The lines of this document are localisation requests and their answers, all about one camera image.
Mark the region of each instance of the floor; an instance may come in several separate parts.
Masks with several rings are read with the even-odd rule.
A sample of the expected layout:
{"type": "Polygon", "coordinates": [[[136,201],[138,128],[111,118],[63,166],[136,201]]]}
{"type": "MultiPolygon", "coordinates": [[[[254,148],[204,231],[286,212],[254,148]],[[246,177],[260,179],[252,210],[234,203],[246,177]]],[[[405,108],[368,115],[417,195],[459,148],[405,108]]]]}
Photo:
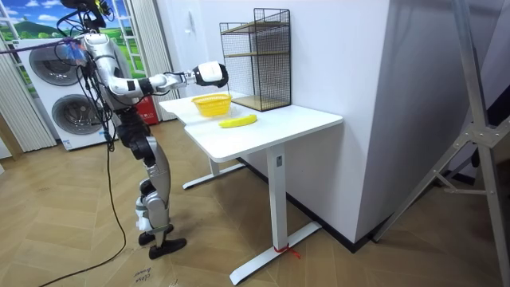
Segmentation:
{"type": "MultiPolygon", "coordinates": [[[[142,163],[117,143],[112,185],[127,247],[114,261],[54,286],[231,286],[228,275],[269,248],[266,183],[248,169],[189,191],[206,175],[206,156],[178,121],[154,126],[171,162],[170,238],[184,249],[151,261],[137,244],[135,199],[142,163]]],[[[110,207],[104,145],[67,152],[62,146],[3,160],[0,176],[0,285],[38,286],[111,257],[122,244],[110,207]]],[[[289,232],[310,219],[288,204],[289,232]]],[[[320,230],[258,271],[243,287],[499,286],[485,199],[432,190],[382,241],[351,254],[320,230]]]]}

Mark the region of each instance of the metal stand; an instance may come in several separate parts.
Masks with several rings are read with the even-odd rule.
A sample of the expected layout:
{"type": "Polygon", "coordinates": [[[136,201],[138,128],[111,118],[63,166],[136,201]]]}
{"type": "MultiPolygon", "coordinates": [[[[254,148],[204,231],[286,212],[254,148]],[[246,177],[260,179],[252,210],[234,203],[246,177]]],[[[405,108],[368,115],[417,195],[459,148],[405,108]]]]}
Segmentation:
{"type": "Polygon", "coordinates": [[[318,222],[310,222],[300,230],[287,234],[287,199],[285,188],[285,147],[283,143],[266,148],[269,176],[269,204],[271,206],[271,229],[273,231],[273,247],[235,269],[230,274],[232,284],[237,285],[250,274],[270,263],[283,254],[289,247],[304,240],[322,226],[318,222]]]}
{"type": "Polygon", "coordinates": [[[215,163],[212,159],[209,159],[209,166],[210,166],[210,175],[206,175],[206,176],[201,177],[200,179],[194,179],[188,183],[184,183],[182,185],[182,188],[188,189],[188,188],[196,186],[197,184],[206,183],[206,182],[210,181],[211,179],[214,179],[220,175],[224,175],[229,172],[236,171],[240,168],[245,167],[245,165],[243,163],[238,163],[238,164],[233,165],[232,167],[227,167],[225,169],[220,170],[218,164],[215,163]]]}
{"type": "Polygon", "coordinates": [[[487,110],[485,108],[485,99],[481,86],[477,52],[473,45],[471,27],[469,24],[469,7],[465,0],[453,0],[453,12],[455,14],[455,21],[457,23],[457,30],[461,44],[462,66],[464,68],[464,75],[468,87],[473,123],[465,129],[457,140],[455,140],[453,145],[432,167],[425,178],[422,179],[422,181],[413,189],[410,196],[394,212],[373,239],[377,242],[404,213],[404,211],[407,210],[414,200],[416,200],[416,198],[429,186],[429,184],[438,178],[449,187],[445,189],[447,192],[487,196],[503,286],[510,287],[510,261],[508,259],[508,246],[505,238],[506,233],[504,230],[504,218],[500,205],[501,195],[497,190],[497,175],[495,172],[496,168],[492,153],[492,148],[510,131],[510,117],[503,121],[503,123],[501,123],[497,128],[491,128],[487,125],[487,110]],[[441,170],[468,142],[474,142],[478,146],[486,191],[459,190],[441,175],[441,170]]]}

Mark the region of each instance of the white table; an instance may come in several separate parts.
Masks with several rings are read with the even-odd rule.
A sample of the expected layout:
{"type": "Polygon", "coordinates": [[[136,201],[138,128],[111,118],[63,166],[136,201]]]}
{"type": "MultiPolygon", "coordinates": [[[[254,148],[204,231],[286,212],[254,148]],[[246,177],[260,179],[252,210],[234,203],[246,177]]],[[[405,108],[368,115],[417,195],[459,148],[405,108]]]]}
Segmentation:
{"type": "Polygon", "coordinates": [[[244,167],[244,164],[240,163],[220,171],[217,163],[223,163],[263,149],[267,154],[274,248],[269,248],[234,270],[230,274],[230,280],[236,285],[281,254],[275,249],[283,250],[286,246],[292,247],[321,227],[317,222],[310,222],[294,234],[287,235],[284,143],[341,124],[343,117],[295,105],[258,112],[232,103],[231,116],[254,114],[257,115],[257,122],[238,128],[220,128],[218,122],[231,116],[213,118],[201,116],[191,99],[184,98],[159,103],[167,112],[174,113],[185,124],[184,131],[210,159],[211,174],[185,183],[183,188],[189,188],[218,175],[244,167]]]}

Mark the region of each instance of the table top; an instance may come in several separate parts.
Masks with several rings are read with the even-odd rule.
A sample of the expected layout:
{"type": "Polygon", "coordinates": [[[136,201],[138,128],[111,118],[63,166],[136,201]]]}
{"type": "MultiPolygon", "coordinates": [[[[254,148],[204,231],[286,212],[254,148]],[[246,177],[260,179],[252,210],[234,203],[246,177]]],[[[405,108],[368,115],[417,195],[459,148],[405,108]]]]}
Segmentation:
{"type": "Polygon", "coordinates": [[[167,100],[159,104],[186,125],[184,131],[217,163],[236,159],[343,122],[342,116],[296,105],[259,112],[232,103],[229,115],[205,117],[200,115],[191,99],[192,97],[167,100]],[[218,125],[222,120],[247,115],[257,115],[257,121],[236,128],[221,128],[218,125]]]}

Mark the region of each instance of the washing machine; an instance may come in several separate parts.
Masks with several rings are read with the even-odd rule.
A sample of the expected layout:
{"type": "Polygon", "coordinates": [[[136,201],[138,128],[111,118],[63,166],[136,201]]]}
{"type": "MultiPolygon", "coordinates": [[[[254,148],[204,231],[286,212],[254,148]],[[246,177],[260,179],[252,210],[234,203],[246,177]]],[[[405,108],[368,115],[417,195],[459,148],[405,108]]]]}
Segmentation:
{"type": "MultiPolygon", "coordinates": [[[[19,40],[14,46],[22,49],[55,41],[58,39],[19,40]]],[[[20,52],[18,56],[65,149],[103,143],[104,130],[94,103],[83,93],[79,83],[84,85],[81,72],[67,57],[66,48],[59,45],[34,49],[20,52]]],[[[113,123],[110,121],[108,125],[113,136],[113,123]]]]}

